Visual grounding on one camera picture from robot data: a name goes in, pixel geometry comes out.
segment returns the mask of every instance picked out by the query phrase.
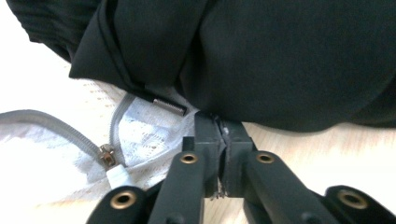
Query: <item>black cloth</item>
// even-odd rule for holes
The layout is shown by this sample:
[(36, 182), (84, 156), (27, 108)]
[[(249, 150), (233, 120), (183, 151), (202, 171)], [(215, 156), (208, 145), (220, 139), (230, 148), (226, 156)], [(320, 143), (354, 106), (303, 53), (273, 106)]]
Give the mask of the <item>black cloth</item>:
[(174, 85), (206, 112), (296, 132), (396, 127), (393, 0), (7, 1), (31, 39), (68, 52), (70, 77)]

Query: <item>zipper pull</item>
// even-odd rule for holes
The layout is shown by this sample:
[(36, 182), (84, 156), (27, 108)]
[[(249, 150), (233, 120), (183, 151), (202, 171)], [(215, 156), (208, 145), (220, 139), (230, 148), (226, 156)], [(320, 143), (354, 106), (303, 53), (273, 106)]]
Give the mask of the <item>zipper pull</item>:
[(119, 163), (114, 158), (114, 147), (109, 144), (104, 144), (99, 147), (100, 159), (106, 166), (107, 170), (119, 165)]
[(100, 159), (106, 166), (106, 176), (110, 187), (116, 189), (121, 186), (133, 186), (134, 182), (128, 171), (114, 158), (115, 148), (109, 144), (104, 144), (99, 147), (99, 151)]

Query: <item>black jacket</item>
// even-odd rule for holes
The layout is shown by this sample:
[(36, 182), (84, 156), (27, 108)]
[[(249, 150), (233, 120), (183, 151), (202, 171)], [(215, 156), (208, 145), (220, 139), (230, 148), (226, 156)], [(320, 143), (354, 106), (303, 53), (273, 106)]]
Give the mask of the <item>black jacket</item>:
[(297, 132), (396, 127), (394, 0), (7, 1), (70, 77)]

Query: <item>zipper teeth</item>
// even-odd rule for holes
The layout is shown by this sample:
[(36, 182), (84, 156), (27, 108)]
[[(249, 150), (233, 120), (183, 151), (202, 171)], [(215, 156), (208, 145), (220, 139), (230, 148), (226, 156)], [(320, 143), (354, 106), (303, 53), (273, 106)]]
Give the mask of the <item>zipper teeth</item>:
[(72, 126), (52, 115), (37, 110), (15, 110), (0, 114), (0, 122), (38, 124), (64, 137), (103, 166), (99, 159), (98, 146)]
[(134, 101), (136, 97), (132, 94), (126, 93), (125, 96), (122, 98), (120, 104), (114, 110), (113, 117), (111, 118), (110, 122), (110, 133), (108, 135), (109, 139), (108, 142), (111, 146), (113, 146), (115, 150), (115, 157), (118, 163), (125, 165), (125, 158), (123, 157), (121, 143), (120, 143), (120, 136), (119, 136), (119, 124), (120, 121), (128, 110), (131, 103)]

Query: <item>wooden surface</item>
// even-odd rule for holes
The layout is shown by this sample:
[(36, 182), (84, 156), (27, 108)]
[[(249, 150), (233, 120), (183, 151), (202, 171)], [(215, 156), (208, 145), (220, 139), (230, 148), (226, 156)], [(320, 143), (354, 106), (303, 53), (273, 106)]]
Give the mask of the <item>wooden surface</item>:
[[(297, 134), (245, 124), (259, 150), (275, 152), (305, 185), (363, 190), (396, 213), (396, 130), (341, 124)], [(32, 223), (84, 223), (97, 202), (44, 204), (27, 212)], [(248, 223), (242, 199), (205, 200), (204, 223)]]

